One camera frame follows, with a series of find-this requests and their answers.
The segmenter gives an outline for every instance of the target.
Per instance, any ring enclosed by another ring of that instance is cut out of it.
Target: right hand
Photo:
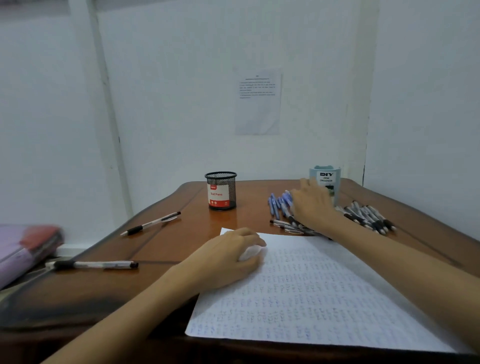
[[[331,228],[341,222],[328,189],[319,186],[315,177],[302,178],[300,189],[292,190],[295,220],[307,228],[329,236]]]
[[[187,259],[172,267],[178,282],[190,281],[197,292],[226,286],[247,277],[262,263],[260,254],[239,262],[249,246],[266,246],[260,236],[248,229],[228,231],[207,241]]]

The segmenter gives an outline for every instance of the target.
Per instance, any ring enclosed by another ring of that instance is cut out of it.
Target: white mouse
[[[262,247],[259,245],[249,246],[247,250],[240,255],[239,262],[243,262],[244,260],[250,259],[251,257],[257,255],[262,250]]]

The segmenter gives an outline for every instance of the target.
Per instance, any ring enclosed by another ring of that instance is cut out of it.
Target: handwritten paper
[[[267,243],[263,266],[247,279],[201,294],[187,335],[469,352],[339,244],[260,236]]]
[[[280,134],[280,68],[244,72],[235,90],[235,134]]]

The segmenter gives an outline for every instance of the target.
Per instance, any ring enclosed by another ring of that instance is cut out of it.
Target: pile of pens
[[[396,230],[393,223],[385,219],[373,206],[360,206],[357,201],[353,201],[350,206],[335,208],[346,218],[378,234],[386,235],[389,230]]]
[[[293,199],[289,191],[285,190],[279,198],[276,198],[274,194],[271,194],[268,198],[268,204],[270,206],[270,214],[274,217],[274,220],[270,220],[271,224],[292,234],[324,236],[319,232],[303,226],[295,220],[295,217],[289,210],[289,208],[292,208],[293,206]],[[395,225],[391,221],[385,219],[373,206],[360,206],[357,201],[353,201],[350,206],[337,206],[335,209],[340,211],[346,218],[378,234],[386,235],[389,230],[396,230]],[[280,213],[278,211],[280,211],[288,222],[280,219]]]
[[[281,197],[276,198],[274,194],[271,194],[268,198],[268,204],[270,206],[270,214],[276,218],[274,220],[270,220],[271,224],[278,226],[285,231],[292,233],[292,234],[305,234],[310,236],[324,236],[312,229],[303,226],[298,221],[295,220],[292,213],[289,211],[289,208],[293,206],[292,196],[289,191],[285,190]],[[285,217],[288,222],[280,220],[280,214],[278,211],[280,210],[283,217]]]

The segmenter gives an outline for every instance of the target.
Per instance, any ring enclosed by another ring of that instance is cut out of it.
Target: mesh pen holder
[[[207,173],[208,208],[215,211],[226,211],[237,207],[234,172]]]

